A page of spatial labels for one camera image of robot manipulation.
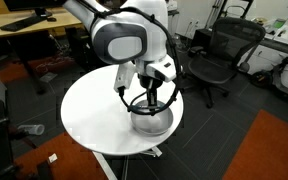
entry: white wall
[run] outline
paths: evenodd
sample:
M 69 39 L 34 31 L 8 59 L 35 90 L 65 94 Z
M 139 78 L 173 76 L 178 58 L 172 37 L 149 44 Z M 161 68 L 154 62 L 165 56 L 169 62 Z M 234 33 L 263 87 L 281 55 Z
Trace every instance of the white wall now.
M 176 32 L 180 35 L 185 35 L 186 29 L 191 21 L 191 18 L 198 19 L 198 28 L 204 28 L 207 18 L 212 10 L 212 5 L 215 0 L 177 0 L 178 11 L 180 12 L 178 26 Z M 229 5 L 242 5 L 246 3 L 240 0 L 230 0 Z M 239 9 L 231 9 L 233 13 L 242 14 Z M 288 18 L 288 0 L 255 0 L 247 19 L 255 17 L 265 17 L 266 19 Z M 187 33 L 186 37 L 192 38 L 195 32 L 195 27 Z

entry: mesh chair back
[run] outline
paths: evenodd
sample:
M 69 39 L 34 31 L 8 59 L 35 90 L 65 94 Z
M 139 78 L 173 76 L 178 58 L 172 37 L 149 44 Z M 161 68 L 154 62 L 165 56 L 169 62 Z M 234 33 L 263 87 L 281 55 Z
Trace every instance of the mesh chair back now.
M 237 67 L 241 57 L 265 36 L 262 26 L 239 18 L 221 18 L 214 23 L 208 54 Z

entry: desk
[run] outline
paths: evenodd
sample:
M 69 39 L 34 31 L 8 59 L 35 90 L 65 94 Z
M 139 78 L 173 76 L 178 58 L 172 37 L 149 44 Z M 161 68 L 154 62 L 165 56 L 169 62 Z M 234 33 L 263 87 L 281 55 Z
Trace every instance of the desk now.
M 107 155 L 125 156 L 165 141 L 181 121 L 183 99 L 179 93 L 177 101 L 170 106 L 174 121 L 167 132 L 159 136 L 140 134 L 133 128 L 130 113 L 113 89 L 117 69 L 116 65 L 100 68 L 76 81 L 63 99 L 61 117 L 68 134 L 82 146 Z M 173 82 L 163 83 L 157 90 L 158 100 L 168 101 L 174 87 Z M 126 102 L 130 103 L 144 91 L 135 75 L 130 89 L 125 91 Z
M 53 13 L 53 17 L 55 17 L 57 19 L 56 22 L 42 21 L 40 23 L 34 24 L 32 26 L 29 26 L 27 28 L 24 28 L 24 29 L 16 31 L 16 32 L 9 32 L 9 31 L 0 30 L 0 37 L 6 37 L 9 39 L 10 44 L 13 46 L 14 51 L 17 53 L 17 55 L 21 59 L 21 62 L 23 63 L 27 73 L 31 76 L 33 83 L 34 83 L 34 86 L 35 86 L 35 89 L 38 93 L 44 93 L 45 88 L 44 88 L 43 84 L 38 80 L 38 76 L 34 73 L 34 71 L 32 70 L 32 68 L 30 67 L 30 65 L 27 62 L 27 61 L 32 60 L 32 59 L 28 58 L 26 55 L 23 55 L 25 53 L 20 53 L 21 49 L 25 46 L 30 45 L 31 42 L 27 42 L 24 45 L 19 44 L 18 39 L 20 39 L 20 38 L 16 37 L 16 36 L 25 35 L 25 34 L 43 31 L 43 30 L 48 30 L 48 29 L 52 29 L 52 28 L 58 28 L 58 27 L 64 27 L 64 26 L 74 26 L 74 25 L 81 24 L 81 22 L 78 19 L 76 19 L 71 13 L 69 13 L 65 9 L 56 9 L 56 10 L 52 10 L 51 12 Z M 0 15 L 0 26 L 15 22 L 15 21 L 18 21 L 21 19 L 25 19 L 25 18 L 30 17 L 30 16 L 31 16 L 30 12 L 1 14 Z
M 52 17 L 55 17 L 57 19 L 56 22 L 42 21 L 40 23 L 34 24 L 16 32 L 3 31 L 0 29 L 0 37 L 15 36 L 36 31 L 81 24 L 81 21 L 79 21 L 75 16 L 73 16 L 65 9 L 56 9 L 52 10 L 51 12 L 53 13 Z M 0 27 L 21 19 L 28 18 L 31 15 L 32 14 L 30 12 L 0 14 Z

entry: computer monitor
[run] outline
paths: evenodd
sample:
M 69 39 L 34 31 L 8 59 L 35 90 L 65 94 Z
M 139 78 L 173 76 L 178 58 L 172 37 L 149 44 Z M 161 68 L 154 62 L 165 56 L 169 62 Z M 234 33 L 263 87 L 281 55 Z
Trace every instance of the computer monitor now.
M 4 0 L 9 11 L 35 10 L 37 16 L 51 16 L 45 8 L 61 7 L 61 0 Z

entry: round white table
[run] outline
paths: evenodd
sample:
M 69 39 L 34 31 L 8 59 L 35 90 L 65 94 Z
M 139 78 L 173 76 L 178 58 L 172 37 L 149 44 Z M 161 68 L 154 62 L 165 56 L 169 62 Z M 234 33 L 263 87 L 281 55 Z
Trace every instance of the round white table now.
M 67 91 L 61 107 L 61 116 L 68 134 L 79 144 L 92 151 L 113 156 L 127 156 L 149 150 L 165 141 L 179 125 L 183 115 L 183 99 L 180 93 L 170 109 L 173 124 L 158 136 L 145 135 L 136 131 L 118 93 L 113 89 L 117 65 L 92 71 L 76 81 Z M 158 88 L 158 100 L 166 103 L 175 84 L 163 83 Z M 125 90 L 128 104 L 145 92 L 137 74 L 131 87 Z M 137 101 L 144 100 L 146 95 Z

